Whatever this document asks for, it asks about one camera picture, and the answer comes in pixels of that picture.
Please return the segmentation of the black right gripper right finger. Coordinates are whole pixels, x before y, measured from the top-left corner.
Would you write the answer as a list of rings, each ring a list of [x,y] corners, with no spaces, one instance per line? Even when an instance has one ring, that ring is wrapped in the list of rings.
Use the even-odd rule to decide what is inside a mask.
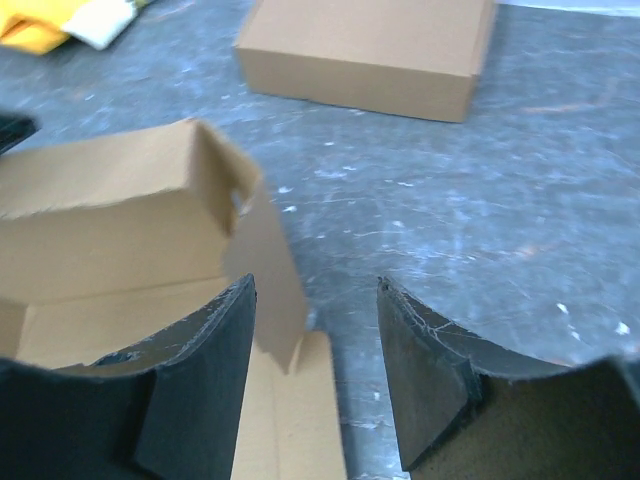
[[[579,366],[501,347],[394,280],[378,326],[402,469],[414,479],[635,479],[639,361]]]

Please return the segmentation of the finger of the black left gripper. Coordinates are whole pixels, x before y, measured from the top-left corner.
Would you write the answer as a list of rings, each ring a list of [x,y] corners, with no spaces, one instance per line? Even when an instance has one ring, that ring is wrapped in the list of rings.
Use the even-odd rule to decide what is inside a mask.
[[[0,113],[0,154],[4,154],[25,141],[39,130],[38,122],[31,116],[15,113]]]

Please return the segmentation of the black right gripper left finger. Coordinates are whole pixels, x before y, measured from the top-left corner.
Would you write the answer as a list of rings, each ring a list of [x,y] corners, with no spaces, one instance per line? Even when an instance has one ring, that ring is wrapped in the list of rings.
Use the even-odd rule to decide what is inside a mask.
[[[96,362],[1,362],[5,479],[227,479],[256,319],[245,275]]]

